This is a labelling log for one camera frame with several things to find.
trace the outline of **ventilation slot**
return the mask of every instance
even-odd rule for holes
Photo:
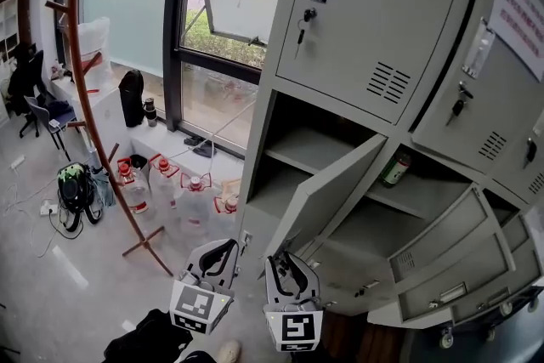
[[[366,90],[397,105],[402,99],[409,81],[410,76],[378,62]]]
[[[411,252],[403,252],[397,257],[397,268],[402,275],[416,268]]]
[[[533,194],[538,194],[538,192],[544,187],[544,173],[539,173],[535,179],[533,180],[533,183],[529,185],[529,190]]]
[[[492,132],[478,153],[487,157],[490,161],[494,161],[499,156],[499,153],[501,153],[506,142],[499,133]]]

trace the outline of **shoe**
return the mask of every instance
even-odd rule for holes
[[[241,344],[237,340],[224,343],[218,353],[217,363],[236,363],[240,358]]]

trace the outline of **backpack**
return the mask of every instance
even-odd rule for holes
[[[119,92],[125,124],[128,128],[138,126],[144,119],[144,106],[142,105],[144,78],[142,73],[139,70],[129,71],[119,83]]]

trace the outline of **keys hanging from lock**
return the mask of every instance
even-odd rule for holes
[[[306,31],[304,29],[300,28],[300,22],[303,21],[304,23],[309,23],[310,20],[314,19],[317,16],[317,11],[315,8],[308,8],[304,10],[304,16],[301,20],[298,21],[298,29],[300,29],[300,32],[298,33],[298,40],[297,40],[297,52],[295,53],[295,59],[298,55],[298,49],[300,48],[300,45],[303,43],[304,39],[304,33]]]
[[[457,118],[459,114],[461,114],[462,108],[465,107],[465,102],[461,99],[459,99],[451,108],[451,115],[448,119],[448,122],[445,124],[446,126],[449,126],[450,123],[453,121],[454,118]]]
[[[527,154],[525,155],[524,169],[535,160],[537,147],[532,138],[527,139]]]

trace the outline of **wooden coat rack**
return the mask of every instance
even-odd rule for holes
[[[87,86],[85,85],[85,75],[93,67],[93,65],[96,64],[96,62],[99,59],[101,59],[101,54],[97,53],[85,65],[85,68],[83,68],[81,51],[79,48],[79,35],[78,35],[78,29],[77,29],[77,26],[78,26],[77,5],[78,4],[79,4],[78,0],[68,0],[67,5],[61,5],[59,3],[55,3],[51,1],[47,1],[45,3],[45,6],[47,6],[48,8],[54,9],[55,11],[58,11],[62,14],[66,14],[66,18],[68,21],[68,26],[67,26],[68,45],[70,46],[74,80],[76,81],[77,94],[79,95],[79,99],[81,100],[83,115],[85,116],[85,122],[76,122],[76,123],[73,123],[73,125],[74,126],[84,125],[84,127],[87,129],[88,134],[91,137],[91,140],[94,142],[96,151],[98,152],[100,162],[102,163],[102,166],[104,167],[104,169],[108,172],[110,176],[110,183],[113,188],[113,191],[116,194],[117,200],[119,201],[119,204],[121,205],[123,212],[125,212],[125,215],[127,215],[128,221],[133,226],[133,229],[136,232],[136,235],[138,235],[139,242],[135,246],[129,248],[126,252],[124,252],[122,256],[125,257],[129,253],[134,251],[135,249],[139,247],[143,247],[151,253],[153,258],[155,258],[158,264],[170,276],[173,276],[170,269],[168,269],[168,267],[162,262],[162,260],[157,256],[156,252],[153,250],[153,247],[150,245],[150,240],[155,235],[158,235],[159,233],[164,231],[164,226],[161,226],[157,230],[151,232],[149,236],[145,237],[144,233],[138,226],[138,223],[136,223],[134,216],[130,212],[130,209],[128,208],[128,204],[125,201],[125,198],[122,196],[121,189],[119,188],[119,184],[117,180],[115,179],[113,172],[111,171],[110,160],[108,159],[108,156],[104,152],[104,146],[102,145],[102,141],[100,140],[99,132],[98,132],[98,129],[96,128],[96,123],[94,122],[93,111],[91,109],[91,105],[88,100]]]

